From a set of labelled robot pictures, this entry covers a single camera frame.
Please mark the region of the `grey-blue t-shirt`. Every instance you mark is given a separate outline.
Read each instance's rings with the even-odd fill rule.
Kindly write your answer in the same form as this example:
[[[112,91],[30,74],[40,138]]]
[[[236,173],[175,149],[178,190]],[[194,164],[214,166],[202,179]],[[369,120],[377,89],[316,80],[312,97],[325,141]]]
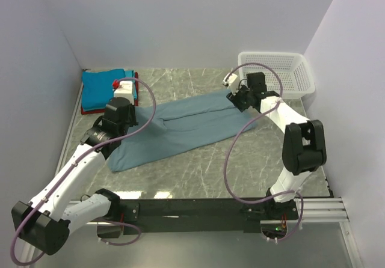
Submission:
[[[165,159],[235,136],[250,124],[250,112],[240,112],[227,99],[227,91],[189,97],[135,109],[138,125],[128,129],[130,138],[108,158],[111,172],[121,172]]]

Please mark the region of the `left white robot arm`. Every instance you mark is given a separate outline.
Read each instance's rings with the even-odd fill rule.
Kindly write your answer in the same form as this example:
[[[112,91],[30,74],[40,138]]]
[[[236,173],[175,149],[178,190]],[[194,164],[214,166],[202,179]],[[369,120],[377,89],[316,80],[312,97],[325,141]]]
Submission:
[[[119,138],[137,124],[134,105],[126,98],[112,98],[54,179],[28,203],[19,201],[14,205],[11,216],[18,238],[53,255],[74,231],[94,219],[122,221],[120,197],[107,189],[97,190],[74,206],[68,205],[86,178],[103,166],[121,144]]]

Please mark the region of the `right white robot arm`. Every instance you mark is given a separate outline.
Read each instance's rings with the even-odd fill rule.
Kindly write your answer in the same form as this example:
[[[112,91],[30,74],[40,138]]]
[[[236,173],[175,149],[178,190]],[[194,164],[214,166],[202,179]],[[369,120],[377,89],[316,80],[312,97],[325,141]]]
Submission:
[[[288,106],[275,91],[267,90],[265,75],[252,73],[243,82],[229,73],[223,79],[229,89],[227,99],[241,112],[249,107],[267,116],[284,134],[282,147],[283,169],[267,195],[274,198],[264,204],[270,219],[285,212],[284,203],[294,199],[312,172],[327,160],[324,127],[319,120],[310,120]]]

